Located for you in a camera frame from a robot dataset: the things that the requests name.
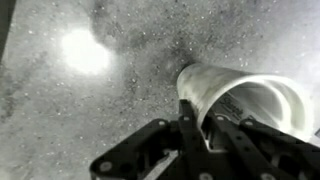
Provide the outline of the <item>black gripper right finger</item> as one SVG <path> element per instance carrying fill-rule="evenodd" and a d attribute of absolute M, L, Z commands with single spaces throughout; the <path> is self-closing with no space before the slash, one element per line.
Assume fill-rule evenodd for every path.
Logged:
<path fill-rule="evenodd" d="M 249 178 L 320 180 L 319 148 L 248 117 L 237 123 L 210 112 L 211 130 L 222 134 L 223 147 L 234 154 Z"/>

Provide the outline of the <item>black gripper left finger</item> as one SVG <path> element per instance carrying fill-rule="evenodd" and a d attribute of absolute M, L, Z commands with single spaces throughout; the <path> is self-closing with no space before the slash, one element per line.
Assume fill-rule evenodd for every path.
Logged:
<path fill-rule="evenodd" d="M 172 151 L 178 156 L 156 180 L 212 177 L 209 152 L 188 100 L 179 101 L 177 120 L 154 119 L 96 158 L 91 180 L 143 180 Z"/>

